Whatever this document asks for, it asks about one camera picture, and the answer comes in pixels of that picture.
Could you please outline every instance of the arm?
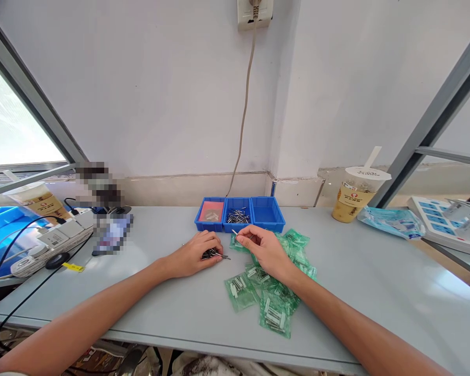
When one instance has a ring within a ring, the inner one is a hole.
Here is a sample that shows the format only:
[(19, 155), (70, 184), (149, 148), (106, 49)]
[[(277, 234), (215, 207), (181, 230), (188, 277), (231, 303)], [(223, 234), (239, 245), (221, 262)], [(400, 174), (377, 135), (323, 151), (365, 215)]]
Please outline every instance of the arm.
[(221, 261), (220, 256), (201, 260), (210, 248), (223, 253), (215, 233), (197, 233), (174, 253), (97, 293), (38, 330), (0, 359), (0, 373), (61, 374), (150, 290), (167, 279), (187, 277)]
[(291, 262), (276, 236), (248, 226), (237, 237), (265, 271), (288, 286), (372, 375), (451, 375), (383, 326), (336, 298)]

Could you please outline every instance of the hand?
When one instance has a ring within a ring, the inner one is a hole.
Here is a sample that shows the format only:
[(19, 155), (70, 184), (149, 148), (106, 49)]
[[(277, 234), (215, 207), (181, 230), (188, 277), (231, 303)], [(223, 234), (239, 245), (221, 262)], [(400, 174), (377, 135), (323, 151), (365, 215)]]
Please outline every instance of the hand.
[(285, 278), (296, 268), (271, 231), (249, 225), (239, 231), (237, 241), (256, 256), (268, 274), (284, 284)]
[(215, 232), (207, 230), (198, 232), (184, 246), (161, 259), (166, 268), (167, 276), (169, 278), (189, 277), (215, 265), (222, 260), (221, 256), (202, 260), (202, 254), (211, 248), (216, 248), (218, 253), (223, 254), (223, 246)]

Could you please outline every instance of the metal window frame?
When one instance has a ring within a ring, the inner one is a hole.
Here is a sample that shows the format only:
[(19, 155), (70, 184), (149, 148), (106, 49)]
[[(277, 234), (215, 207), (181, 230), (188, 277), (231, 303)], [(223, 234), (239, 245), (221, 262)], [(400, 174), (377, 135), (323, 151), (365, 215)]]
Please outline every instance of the metal window frame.
[(1, 185), (0, 193), (74, 169), (77, 163), (87, 161), (87, 157), (77, 145), (72, 135), (49, 103), (47, 97), (1, 30), (0, 73), (50, 140), (66, 158), (66, 162), (29, 163), (7, 166), (6, 168), (12, 168), (12, 170), (16, 172), (42, 172), (22, 179), (20, 182)]
[(388, 169), (392, 179), (381, 186), (369, 206), (387, 207), (425, 155), (470, 164), (469, 154), (433, 147), (469, 97), (470, 43)]

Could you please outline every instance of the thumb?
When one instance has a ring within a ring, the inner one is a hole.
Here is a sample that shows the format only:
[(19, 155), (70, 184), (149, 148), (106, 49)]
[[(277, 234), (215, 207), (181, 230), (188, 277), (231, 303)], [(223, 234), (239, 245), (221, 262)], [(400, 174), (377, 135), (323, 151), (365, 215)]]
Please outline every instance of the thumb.
[(246, 247), (251, 253), (256, 254), (260, 250), (260, 246), (254, 243), (251, 239), (246, 238), (245, 236), (238, 235), (237, 241)]
[(221, 256), (214, 256), (206, 260), (202, 260), (199, 263), (199, 266), (200, 266), (199, 270), (207, 269), (208, 267), (214, 266), (221, 260), (222, 260)]

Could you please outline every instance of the tabletop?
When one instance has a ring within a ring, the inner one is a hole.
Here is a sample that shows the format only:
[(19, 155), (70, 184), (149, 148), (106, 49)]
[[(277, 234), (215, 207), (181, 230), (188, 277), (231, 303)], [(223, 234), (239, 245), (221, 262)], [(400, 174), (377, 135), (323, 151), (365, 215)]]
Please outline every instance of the tabletop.
[(465, 269), (467, 269), (470, 272), (470, 254), (466, 252), (458, 251), (456, 249), (449, 248), (448, 246), (445, 246), (445, 245), (434, 243), (429, 240), (424, 240), (424, 241), (430, 244), (440, 253), (449, 257), (451, 260), (453, 260), (457, 264), (463, 266)]
[[(98, 291), (137, 273), (195, 233), (198, 208), (134, 207), (134, 224), (117, 255), (91, 256), (94, 240), (72, 259), (82, 273), (57, 272), (9, 320), (42, 327)], [(470, 375), (470, 287), (410, 242), (328, 208), (282, 208), (285, 231), (309, 236), (306, 253), (318, 282), (454, 374)], [(366, 374), (359, 362), (302, 303), (291, 339), (258, 325), (259, 307), (234, 313), (223, 281), (244, 271), (250, 256), (228, 248), (215, 267), (167, 281), (147, 294), (103, 338)], [(0, 302), (0, 322), (49, 274), (42, 270)]]

